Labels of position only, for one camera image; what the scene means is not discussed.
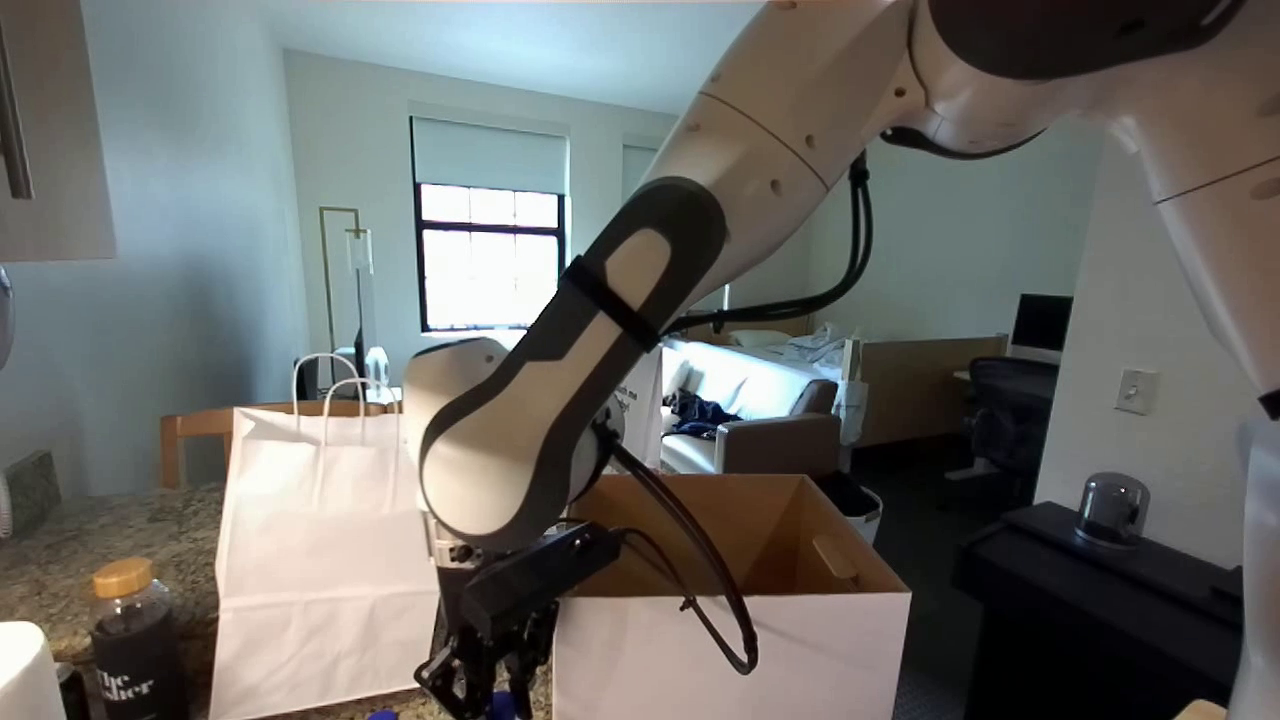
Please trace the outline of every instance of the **computer screen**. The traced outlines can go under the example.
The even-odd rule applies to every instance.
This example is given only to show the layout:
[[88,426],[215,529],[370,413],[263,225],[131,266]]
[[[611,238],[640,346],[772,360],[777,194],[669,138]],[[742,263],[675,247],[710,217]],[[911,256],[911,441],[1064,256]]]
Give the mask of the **computer screen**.
[[1067,322],[1073,322],[1073,295],[1032,295],[1032,291],[1023,291],[1015,298],[1008,346],[1013,352],[1060,354],[1064,345],[1067,345]]

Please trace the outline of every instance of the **light switch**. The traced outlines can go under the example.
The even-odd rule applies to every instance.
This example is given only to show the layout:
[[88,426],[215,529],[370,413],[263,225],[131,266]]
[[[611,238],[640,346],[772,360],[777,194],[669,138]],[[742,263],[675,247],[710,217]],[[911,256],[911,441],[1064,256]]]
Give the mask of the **light switch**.
[[1153,417],[1156,406],[1156,370],[1126,370],[1116,413]]

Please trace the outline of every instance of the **glass jar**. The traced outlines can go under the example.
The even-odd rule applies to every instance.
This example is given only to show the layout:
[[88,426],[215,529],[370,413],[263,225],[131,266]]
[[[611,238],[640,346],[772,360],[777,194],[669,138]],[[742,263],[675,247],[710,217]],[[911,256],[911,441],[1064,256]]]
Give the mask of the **glass jar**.
[[193,717],[178,615],[153,558],[124,557],[93,570],[93,665],[107,720]]

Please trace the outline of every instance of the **white cardboard box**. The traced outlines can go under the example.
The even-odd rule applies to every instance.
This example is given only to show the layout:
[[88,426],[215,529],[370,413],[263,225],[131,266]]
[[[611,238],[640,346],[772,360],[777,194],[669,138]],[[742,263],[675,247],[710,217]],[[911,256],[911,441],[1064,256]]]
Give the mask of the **white cardboard box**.
[[[784,717],[887,720],[911,594],[803,476],[669,479],[749,591],[759,667],[736,675],[680,594],[634,553],[561,612],[552,652],[556,720]],[[646,529],[686,575],[691,543],[637,479],[602,479],[582,514]],[[731,649],[742,630],[711,612]]]

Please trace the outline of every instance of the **wall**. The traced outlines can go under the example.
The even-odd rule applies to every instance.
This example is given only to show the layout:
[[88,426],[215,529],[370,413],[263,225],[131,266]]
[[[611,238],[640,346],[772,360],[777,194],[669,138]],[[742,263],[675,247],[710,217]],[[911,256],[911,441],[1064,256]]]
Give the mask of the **wall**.
[[[1008,330],[1015,291],[1067,291],[1097,175],[1097,133],[1057,126],[991,160],[873,148],[876,256],[823,321],[866,340]],[[810,284],[850,258],[850,189],[810,220]]]
[[330,334],[321,208],[360,208],[377,237],[382,322],[393,352],[393,376],[402,376],[404,360],[424,345],[411,245],[407,114],[569,136],[572,247],[592,245],[619,208],[623,144],[662,144],[671,124],[671,114],[653,113],[576,105],[306,52],[288,52],[286,67],[298,138],[298,208],[310,263],[313,346],[323,346]]
[[[1110,148],[1097,172],[1040,501],[1082,502],[1092,472],[1153,486],[1150,535],[1239,565],[1243,370],[1218,345],[1153,210],[1142,162]],[[1116,413],[1126,369],[1162,370],[1156,413]]]
[[280,395],[306,340],[286,70],[244,4],[84,0],[84,25],[119,256],[10,266],[0,448],[137,492],[164,413]]

